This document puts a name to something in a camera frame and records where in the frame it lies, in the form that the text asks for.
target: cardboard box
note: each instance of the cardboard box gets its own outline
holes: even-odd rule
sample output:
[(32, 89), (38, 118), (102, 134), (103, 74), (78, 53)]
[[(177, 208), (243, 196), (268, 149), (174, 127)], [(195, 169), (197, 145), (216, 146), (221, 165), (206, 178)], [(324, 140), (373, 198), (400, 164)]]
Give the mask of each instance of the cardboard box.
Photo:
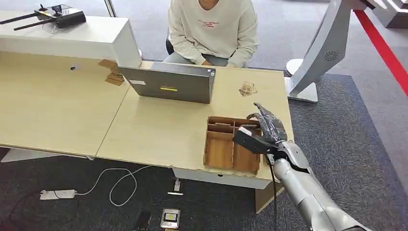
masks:
[(204, 151), (204, 165), (258, 173), (260, 156), (246, 150), (232, 141), (240, 126), (246, 125), (255, 134), (261, 135), (256, 120), (211, 116), (207, 121), (207, 136)]

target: laptop lid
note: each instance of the laptop lid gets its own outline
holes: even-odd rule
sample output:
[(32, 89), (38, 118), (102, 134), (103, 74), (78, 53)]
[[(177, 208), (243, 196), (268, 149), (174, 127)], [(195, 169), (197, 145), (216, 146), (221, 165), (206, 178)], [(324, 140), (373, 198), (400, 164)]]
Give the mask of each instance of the laptop lid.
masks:
[(119, 69), (141, 96), (196, 103), (211, 102), (215, 69), (210, 69), (211, 71), (208, 72), (206, 68), (206, 72), (202, 72), (205, 75), (129, 67), (119, 67)]

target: black robotic glove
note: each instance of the black robotic glove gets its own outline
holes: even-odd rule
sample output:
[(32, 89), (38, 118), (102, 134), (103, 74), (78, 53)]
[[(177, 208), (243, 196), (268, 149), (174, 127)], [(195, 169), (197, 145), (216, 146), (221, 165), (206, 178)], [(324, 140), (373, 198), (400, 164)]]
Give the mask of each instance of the black robotic glove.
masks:
[(253, 113), (247, 116), (247, 119), (256, 118), (259, 121), (262, 130), (262, 139), (270, 144), (276, 144), (279, 141), (288, 140), (285, 128), (280, 119), (276, 118), (270, 111), (261, 104), (254, 103), (261, 114)]

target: gray pants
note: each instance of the gray pants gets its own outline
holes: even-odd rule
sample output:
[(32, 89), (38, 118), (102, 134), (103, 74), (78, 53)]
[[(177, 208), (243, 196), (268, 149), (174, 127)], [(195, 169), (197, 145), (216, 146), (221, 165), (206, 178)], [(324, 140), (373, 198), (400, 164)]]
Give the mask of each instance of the gray pants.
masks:
[[(203, 57), (214, 66), (226, 66), (228, 64), (228, 59), (218, 58), (209, 54), (203, 54)], [(171, 55), (167, 56), (167, 58), (164, 59), (163, 62), (176, 64), (194, 64), (193, 62), (184, 58), (176, 52), (173, 52)]]

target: black chair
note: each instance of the black chair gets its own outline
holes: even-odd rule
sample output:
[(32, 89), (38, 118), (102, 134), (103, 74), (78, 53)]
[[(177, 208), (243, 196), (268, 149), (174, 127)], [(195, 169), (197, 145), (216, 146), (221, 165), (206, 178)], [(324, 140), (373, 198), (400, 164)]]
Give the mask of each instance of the black chair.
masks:
[(171, 55), (174, 52), (174, 48), (173, 48), (173, 45), (171, 45), (171, 42), (168, 40), (169, 35), (170, 35), (170, 31), (167, 29), (166, 49), (167, 49), (167, 53)]

